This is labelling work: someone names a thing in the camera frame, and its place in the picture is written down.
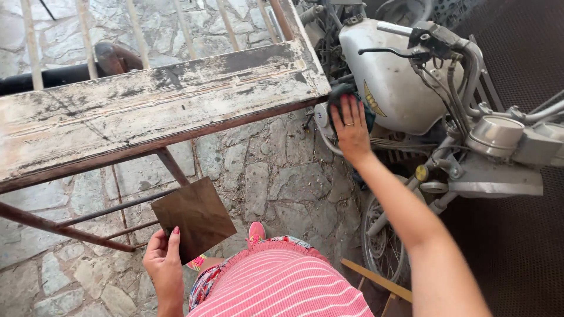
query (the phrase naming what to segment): brake lever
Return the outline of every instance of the brake lever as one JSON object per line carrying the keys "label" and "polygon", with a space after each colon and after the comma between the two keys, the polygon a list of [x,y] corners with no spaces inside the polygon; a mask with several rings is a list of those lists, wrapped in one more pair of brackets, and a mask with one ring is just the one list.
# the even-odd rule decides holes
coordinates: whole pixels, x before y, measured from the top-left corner
{"label": "brake lever", "polygon": [[411,49],[400,50],[394,47],[375,47],[373,49],[360,49],[358,55],[366,52],[389,52],[398,55],[401,58],[411,58],[418,63],[426,63],[432,57],[431,51],[426,47],[416,46]]}

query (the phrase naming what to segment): floral shorts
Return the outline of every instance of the floral shorts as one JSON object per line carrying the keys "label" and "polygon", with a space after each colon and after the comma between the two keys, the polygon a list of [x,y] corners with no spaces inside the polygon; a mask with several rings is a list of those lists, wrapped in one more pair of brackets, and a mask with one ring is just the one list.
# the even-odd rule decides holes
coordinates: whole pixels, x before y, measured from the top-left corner
{"label": "floral shorts", "polygon": [[[287,241],[302,246],[308,250],[313,248],[309,243],[292,236],[273,237],[270,239],[259,241],[257,242],[257,244],[264,243],[267,241]],[[205,270],[202,274],[200,274],[200,276],[194,283],[194,286],[192,286],[192,290],[190,291],[190,307],[188,308],[188,311],[192,311],[194,308],[196,308],[196,306],[198,306],[206,299],[210,290],[212,289],[212,286],[218,274],[229,262],[229,260],[231,260],[231,258],[233,257],[234,256],[225,259],[225,261],[223,261],[221,264],[210,267],[209,269]]]}

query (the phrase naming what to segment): hand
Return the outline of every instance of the hand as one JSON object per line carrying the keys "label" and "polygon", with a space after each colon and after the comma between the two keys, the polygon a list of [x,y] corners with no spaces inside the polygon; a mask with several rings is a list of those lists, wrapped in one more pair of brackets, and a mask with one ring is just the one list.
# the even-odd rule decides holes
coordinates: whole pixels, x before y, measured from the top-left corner
{"label": "hand", "polygon": [[175,227],[169,241],[162,229],[155,232],[143,257],[158,299],[158,316],[183,316],[184,281],[180,264],[180,228]]}
{"label": "hand", "polygon": [[345,158],[356,167],[366,157],[374,155],[370,149],[364,106],[362,102],[357,103],[355,96],[342,95],[341,109],[342,120],[337,107],[334,104],[331,105],[331,116],[339,137],[339,147]]}

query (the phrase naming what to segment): woman's left hand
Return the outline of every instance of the woman's left hand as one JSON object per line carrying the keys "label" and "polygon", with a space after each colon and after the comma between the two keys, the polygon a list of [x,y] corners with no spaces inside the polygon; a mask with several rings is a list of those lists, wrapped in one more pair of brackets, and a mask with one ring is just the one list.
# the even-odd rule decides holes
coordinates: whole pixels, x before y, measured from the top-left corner
{"label": "woman's left hand", "polygon": [[149,273],[158,299],[159,316],[183,316],[184,281],[180,264],[180,229],[175,227],[170,238],[161,229],[149,240],[143,266]]}

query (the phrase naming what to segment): motorcycle fuel tank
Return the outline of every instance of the motorcycle fuel tank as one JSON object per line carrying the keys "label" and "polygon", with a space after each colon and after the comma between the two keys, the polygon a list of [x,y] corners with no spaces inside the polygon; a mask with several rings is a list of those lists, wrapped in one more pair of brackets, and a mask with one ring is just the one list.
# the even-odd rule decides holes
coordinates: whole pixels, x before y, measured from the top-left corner
{"label": "motorcycle fuel tank", "polygon": [[[342,51],[359,94],[363,102],[376,112],[376,124],[392,131],[425,134],[447,110],[439,96],[425,86],[421,77],[413,71],[409,60],[390,52],[358,54],[360,49],[374,47],[407,48],[407,37],[380,31],[376,28],[377,23],[377,20],[364,19],[343,27],[339,34]],[[431,61],[426,68],[448,87],[449,64],[450,61],[445,61],[442,68],[435,69]],[[456,87],[462,81],[463,72],[462,66],[457,65],[454,77]],[[426,79],[436,85],[435,88],[448,100],[446,93],[432,78]]]}

